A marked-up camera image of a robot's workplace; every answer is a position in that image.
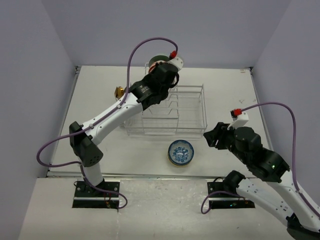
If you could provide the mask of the blue floral bowl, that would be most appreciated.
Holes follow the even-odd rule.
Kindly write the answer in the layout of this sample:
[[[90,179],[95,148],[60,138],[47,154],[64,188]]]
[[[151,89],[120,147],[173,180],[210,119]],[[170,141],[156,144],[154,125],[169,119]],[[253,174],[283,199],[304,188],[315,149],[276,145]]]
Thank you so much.
[[[190,142],[178,139],[169,145],[167,155],[177,163],[184,163],[194,158],[195,150]]]

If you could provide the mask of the yellow teal patterned bowl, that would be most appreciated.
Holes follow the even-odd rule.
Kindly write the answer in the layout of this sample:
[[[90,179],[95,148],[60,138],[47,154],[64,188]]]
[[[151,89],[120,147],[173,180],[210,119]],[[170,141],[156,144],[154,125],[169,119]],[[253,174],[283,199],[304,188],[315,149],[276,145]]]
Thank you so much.
[[[176,167],[185,167],[185,166],[188,166],[191,162],[192,162],[192,160],[188,160],[188,161],[186,161],[186,162],[175,162],[175,161],[173,161],[171,158],[168,158],[168,160],[169,160],[169,162],[171,163],[171,164],[173,164],[174,166],[176,166]]]

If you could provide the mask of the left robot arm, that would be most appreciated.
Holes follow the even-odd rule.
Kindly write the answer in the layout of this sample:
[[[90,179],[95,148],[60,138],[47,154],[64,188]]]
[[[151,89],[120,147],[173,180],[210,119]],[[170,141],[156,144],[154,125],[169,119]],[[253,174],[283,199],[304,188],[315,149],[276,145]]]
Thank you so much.
[[[83,124],[75,121],[69,126],[70,146],[80,159],[81,171],[88,181],[86,190],[92,196],[97,197],[104,190],[99,164],[104,154],[99,144],[125,120],[165,100],[179,82],[182,68],[171,60],[155,63],[150,73],[135,82],[111,107]]]

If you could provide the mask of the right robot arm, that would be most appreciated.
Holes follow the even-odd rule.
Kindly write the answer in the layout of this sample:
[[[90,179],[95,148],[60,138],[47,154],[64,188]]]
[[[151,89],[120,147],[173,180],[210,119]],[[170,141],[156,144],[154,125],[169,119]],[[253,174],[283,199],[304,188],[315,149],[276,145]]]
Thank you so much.
[[[240,172],[231,171],[220,186],[210,193],[245,198],[272,214],[286,226],[295,240],[320,238],[320,208],[313,202],[305,203],[294,184],[293,172],[276,152],[263,147],[261,137],[247,126],[236,129],[218,122],[215,128],[203,134],[209,147],[228,150],[262,182],[273,188],[279,197],[268,195]]]

